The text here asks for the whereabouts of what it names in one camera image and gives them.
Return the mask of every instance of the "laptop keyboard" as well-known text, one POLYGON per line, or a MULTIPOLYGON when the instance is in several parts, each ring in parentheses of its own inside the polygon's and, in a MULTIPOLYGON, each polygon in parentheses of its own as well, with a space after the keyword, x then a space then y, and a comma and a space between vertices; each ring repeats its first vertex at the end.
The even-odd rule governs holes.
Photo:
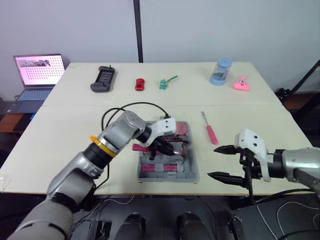
POLYGON ((50 94, 51 89, 44 90, 25 90, 19 97, 19 101, 40 101, 46 100, 50 94))

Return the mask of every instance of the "black pole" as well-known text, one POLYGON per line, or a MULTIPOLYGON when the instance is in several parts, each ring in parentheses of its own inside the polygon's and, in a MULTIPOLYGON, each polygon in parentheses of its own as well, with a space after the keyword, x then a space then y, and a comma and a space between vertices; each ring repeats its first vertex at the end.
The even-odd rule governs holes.
POLYGON ((139 63, 144 62, 144 55, 142 52, 142 34, 141 34, 141 18, 140 18, 140 0, 133 0, 136 44, 138 48, 139 63))
POLYGON ((313 65, 313 67, 306 73, 306 75, 297 83, 297 85, 295 85, 294 88, 292 88, 290 95, 294 94, 319 66, 320 66, 320 60, 318 60, 315 63, 315 65, 313 65))

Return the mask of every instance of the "metal shaft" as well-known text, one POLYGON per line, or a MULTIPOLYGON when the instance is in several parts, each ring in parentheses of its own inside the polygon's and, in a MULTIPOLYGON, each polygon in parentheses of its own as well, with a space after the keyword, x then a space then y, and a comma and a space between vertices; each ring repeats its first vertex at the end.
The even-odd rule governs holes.
POLYGON ((207 116, 205 115, 205 112, 202 111, 201 113, 202 113, 202 116, 203 116, 203 118, 204 118, 204 120, 205 120, 206 125, 209 126, 209 123, 208 123, 208 121, 207 121, 207 116))

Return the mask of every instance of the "pink toy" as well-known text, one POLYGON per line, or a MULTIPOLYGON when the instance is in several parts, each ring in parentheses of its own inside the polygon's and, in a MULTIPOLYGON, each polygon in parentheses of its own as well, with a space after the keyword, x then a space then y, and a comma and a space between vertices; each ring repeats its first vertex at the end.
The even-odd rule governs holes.
POLYGON ((250 87, 246 82, 247 77, 248 77, 247 75, 240 76, 238 78, 238 81, 232 85, 233 88, 241 91, 249 91, 250 87))

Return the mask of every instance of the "white cable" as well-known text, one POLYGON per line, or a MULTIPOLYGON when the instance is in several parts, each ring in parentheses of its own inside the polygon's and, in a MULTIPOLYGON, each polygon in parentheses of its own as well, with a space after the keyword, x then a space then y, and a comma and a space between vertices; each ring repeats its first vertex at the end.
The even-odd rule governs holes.
POLYGON ((315 229, 317 229, 317 230, 318 230, 318 228, 317 228, 317 225, 316 225, 316 223, 315 223, 315 220, 316 220, 316 217, 317 217, 317 216, 319 216, 319 215, 320 215, 320 213, 318 213, 318 214, 314 215, 314 217, 313 217, 313 219, 312 219, 312 222, 313 222, 314 228, 315 228, 315 229))
POLYGON ((298 204, 298 205, 301 205, 301 206, 303 206, 303 207, 305 207, 305 208, 308 208, 308 209, 320 210, 320 208, 306 206, 306 205, 304 205, 304 204, 302 204, 302 203, 300 203, 300 202, 297 202, 297 201, 288 201, 288 202, 282 204, 282 205, 278 208, 278 210, 276 211, 276 220, 277 220, 277 222, 278 222, 278 225, 279 225, 279 227, 280 227, 280 229, 281 229, 281 232, 282 232, 283 236, 285 235, 285 232, 284 232, 284 230, 282 229, 282 226, 281 226, 281 224, 280 224, 279 212, 280 212, 280 210, 281 210, 284 206, 286 206, 286 205, 288 205, 288 204, 298 204))
POLYGON ((115 202, 117 204, 121 204, 121 205, 127 205, 129 204, 133 199, 134 199, 135 195, 132 195, 131 199, 127 202, 119 202, 117 200, 114 200, 114 199, 106 199, 104 200, 103 202, 99 203, 89 214, 89 216, 85 219, 84 223, 86 223, 86 221, 90 218, 90 216, 92 215, 92 213, 101 205, 103 204, 104 202, 107 202, 107 201, 112 201, 112 202, 115 202))
POLYGON ((260 208, 258 206, 258 204, 256 205, 256 208, 258 209, 260 215, 261 215, 261 218, 262 220, 264 221, 266 227, 269 229, 270 233, 272 234, 272 236, 274 237, 275 240, 277 240, 277 236, 274 234, 274 232, 271 230, 270 226, 268 225, 267 221, 265 220, 264 216, 262 215, 261 211, 260 211, 260 208))

